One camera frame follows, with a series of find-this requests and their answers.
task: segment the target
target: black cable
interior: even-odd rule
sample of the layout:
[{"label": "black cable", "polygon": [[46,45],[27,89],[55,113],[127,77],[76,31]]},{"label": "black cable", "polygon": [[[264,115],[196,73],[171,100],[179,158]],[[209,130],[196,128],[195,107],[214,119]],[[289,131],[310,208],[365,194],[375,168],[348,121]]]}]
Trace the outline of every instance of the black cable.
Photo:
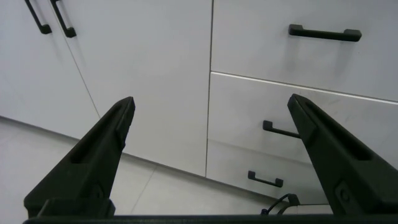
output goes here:
[{"label": "black cable", "polygon": [[269,212],[279,203],[281,203],[281,201],[283,201],[285,198],[287,198],[289,195],[291,194],[285,194],[283,195],[280,199],[278,199],[274,204],[272,204],[268,209],[263,209],[261,210],[261,215],[268,215]]}]

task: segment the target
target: white drawer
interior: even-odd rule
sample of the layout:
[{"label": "white drawer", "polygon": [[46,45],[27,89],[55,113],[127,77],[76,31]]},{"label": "white drawer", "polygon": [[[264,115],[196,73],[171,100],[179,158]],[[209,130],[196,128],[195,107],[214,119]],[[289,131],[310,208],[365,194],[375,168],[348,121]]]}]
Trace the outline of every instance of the white drawer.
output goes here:
[{"label": "white drawer", "polygon": [[[249,170],[256,172],[258,179],[269,182],[282,179],[283,186],[279,188],[250,180]],[[311,164],[242,150],[214,140],[208,141],[206,176],[274,198],[293,193],[297,194],[301,203],[328,203]]]},{"label": "white drawer", "polygon": [[[398,100],[398,1],[216,0],[211,70]],[[359,42],[288,34],[289,24]]]},{"label": "white drawer", "polygon": [[297,133],[287,108],[292,94],[302,95],[363,143],[398,168],[398,103],[330,93],[252,78],[211,73],[208,139],[311,164],[300,139],[262,129],[264,120],[274,128]]}]

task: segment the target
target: drawer handle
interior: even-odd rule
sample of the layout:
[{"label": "drawer handle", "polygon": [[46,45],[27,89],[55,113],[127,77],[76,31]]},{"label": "drawer handle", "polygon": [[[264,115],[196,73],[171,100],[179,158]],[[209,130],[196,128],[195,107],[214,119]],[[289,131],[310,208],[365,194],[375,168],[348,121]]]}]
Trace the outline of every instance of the drawer handle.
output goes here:
[{"label": "drawer handle", "polygon": [[269,181],[266,181],[266,180],[257,179],[256,178],[256,172],[250,171],[250,170],[248,172],[248,178],[250,180],[254,180],[254,181],[261,182],[261,183],[269,184],[269,185],[272,185],[272,186],[275,186],[275,187],[282,187],[284,185],[284,180],[279,179],[279,178],[275,179],[275,183],[272,183],[272,182],[269,182]]},{"label": "drawer handle", "polygon": [[30,3],[29,0],[25,0],[25,3],[27,5],[27,7],[29,8],[30,13],[33,16],[34,21],[36,22],[37,27],[39,28],[39,31],[42,34],[51,34],[51,28],[48,24],[41,24],[39,21],[39,18],[37,17],[37,14],[35,12],[35,10],[32,7],[32,4]]},{"label": "drawer handle", "polygon": [[59,0],[51,0],[51,5],[52,5],[52,7],[54,9],[55,15],[58,18],[58,21],[60,21],[63,33],[68,38],[76,37],[75,29],[73,27],[67,28],[67,25],[65,25],[65,22],[63,21],[63,18],[62,18],[62,15],[61,15],[61,12],[60,12],[60,10],[59,10],[59,8],[57,6],[57,1],[59,1]]},{"label": "drawer handle", "polygon": [[288,132],[288,131],[284,131],[284,130],[273,128],[272,127],[272,121],[264,120],[262,122],[262,129],[265,130],[265,131],[270,131],[270,132],[273,132],[273,133],[283,134],[283,135],[290,136],[290,137],[293,137],[293,138],[300,138],[299,134],[291,133],[291,132]]},{"label": "drawer handle", "polygon": [[350,42],[358,42],[362,37],[362,33],[359,30],[346,29],[344,32],[327,32],[319,30],[307,30],[302,25],[291,24],[289,25],[289,34],[299,37],[313,37],[319,39],[328,40],[342,40]]}]

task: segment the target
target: floor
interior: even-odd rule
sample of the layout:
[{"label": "floor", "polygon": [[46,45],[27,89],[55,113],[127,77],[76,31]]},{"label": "floor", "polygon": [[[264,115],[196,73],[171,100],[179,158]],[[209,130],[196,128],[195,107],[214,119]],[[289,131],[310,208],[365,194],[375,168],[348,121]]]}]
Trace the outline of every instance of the floor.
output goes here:
[{"label": "floor", "polygon": [[[0,118],[0,223],[27,218],[24,197],[76,143]],[[129,155],[121,158],[111,200],[117,215],[259,214],[274,202]]]}]

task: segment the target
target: white cabinet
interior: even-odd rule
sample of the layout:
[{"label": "white cabinet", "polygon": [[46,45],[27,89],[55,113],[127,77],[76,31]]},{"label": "white cabinet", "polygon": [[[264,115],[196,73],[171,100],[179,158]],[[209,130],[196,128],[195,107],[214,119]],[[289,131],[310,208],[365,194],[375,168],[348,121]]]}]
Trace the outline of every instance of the white cabinet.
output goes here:
[{"label": "white cabinet", "polygon": [[98,120],[50,4],[32,1],[42,34],[25,1],[0,3],[0,116],[74,138]]},{"label": "white cabinet", "polygon": [[[271,197],[297,194],[303,203],[324,203],[302,140],[262,129],[297,133],[287,102],[292,94],[312,100],[375,153],[398,168],[398,103],[301,86],[211,73],[207,177]],[[281,188],[248,179],[283,179]]]},{"label": "white cabinet", "polygon": [[59,1],[102,116],[133,96],[124,152],[205,175],[211,1]]},{"label": "white cabinet", "polygon": [[[211,69],[398,100],[395,0],[215,0]],[[358,42],[291,36],[360,30]]]}]

